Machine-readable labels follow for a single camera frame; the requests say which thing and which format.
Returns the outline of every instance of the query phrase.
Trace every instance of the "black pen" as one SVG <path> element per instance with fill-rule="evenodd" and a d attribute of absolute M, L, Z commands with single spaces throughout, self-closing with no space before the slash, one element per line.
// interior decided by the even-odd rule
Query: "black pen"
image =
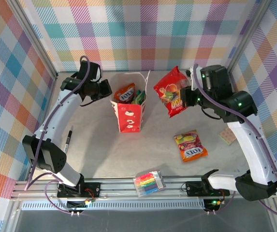
<path fill-rule="evenodd" d="M 71 129 L 69 131 L 69 134 L 67 135 L 65 148 L 64 148 L 65 154 L 67 153 L 67 150 L 69 149 L 69 144 L 70 144 L 70 141 L 71 141 L 72 132 L 73 132 L 73 126 L 71 127 Z"/>

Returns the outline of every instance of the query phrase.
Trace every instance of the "pack of colored markers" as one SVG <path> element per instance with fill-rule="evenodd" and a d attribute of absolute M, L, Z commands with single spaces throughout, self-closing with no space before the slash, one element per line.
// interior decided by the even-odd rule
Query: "pack of colored markers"
<path fill-rule="evenodd" d="M 160 191 L 166 186 L 160 171 L 148 172 L 133 179 L 138 197 Z"/>

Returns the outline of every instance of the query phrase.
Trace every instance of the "white popcorn box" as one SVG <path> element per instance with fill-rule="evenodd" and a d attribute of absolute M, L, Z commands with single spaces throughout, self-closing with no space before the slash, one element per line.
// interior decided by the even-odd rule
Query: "white popcorn box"
<path fill-rule="evenodd" d="M 113 92 L 110 96 L 110 102 L 118 119 L 120 133 L 141 131 L 147 99 L 147 83 L 149 74 L 150 71 L 148 72 L 147 77 L 144 78 L 140 72 L 120 73 L 113 76 L 111 81 L 109 81 Z M 134 93 L 139 90 L 146 92 L 144 102 L 141 105 L 117 103 L 114 99 L 114 94 L 131 83 L 135 83 Z"/>

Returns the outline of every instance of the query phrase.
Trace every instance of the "checkered wall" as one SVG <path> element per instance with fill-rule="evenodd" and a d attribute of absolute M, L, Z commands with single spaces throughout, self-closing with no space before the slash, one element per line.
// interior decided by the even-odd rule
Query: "checkered wall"
<path fill-rule="evenodd" d="M 233 76 L 236 89 L 253 96 L 263 131 L 277 159 L 277 0 L 272 1 Z"/>
<path fill-rule="evenodd" d="M 21 144 L 42 121 L 53 78 L 5 0 L 0 0 L 0 228 L 28 160 Z"/>
<path fill-rule="evenodd" d="M 117 71 L 225 64 L 253 16 L 247 4 L 259 1 L 34 0 L 33 9 L 20 2 L 55 67 L 73 72 L 81 55 Z"/>

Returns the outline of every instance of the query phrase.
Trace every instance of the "gray floor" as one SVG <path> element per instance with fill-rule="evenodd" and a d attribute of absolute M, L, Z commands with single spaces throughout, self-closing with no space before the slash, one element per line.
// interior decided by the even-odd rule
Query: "gray floor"
<path fill-rule="evenodd" d="M 273 232 L 258 202 L 234 199 L 228 209 L 207 216 L 203 210 L 144 212 L 87 211 L 71 217 L 56 210 L 21 211 L 16 232 Z"/>
<path fill-rule="evenodd" d="M 104 72 L 103 78 L 110 80 L 115 74 Z M 208 118 L 199 106 L 169 118 L 166 107 L 153 90 L 153 86 L 166 74 L 166 71 L 150 73 L 145 120 L 140 133 L 119 133 L 117 118 L 108 98 L 79 107 L 62 136 L 64 144 L 68 130 L 74 126 L 67 162 L 85 178 L 133 177 L 150 169 L 160 169 L 163 175 L 170 176 L 203 175 L 215 168 L 222 171 L 246 170 L 248 164 L 238 142 L 228 146 L 219 137 L 227 127 L 222 120 Z M 53 104 L 62 81 L 70 75 L 60 73 Z M 173 136 L 194 129 L 209 156 L 183 163 Z"/>

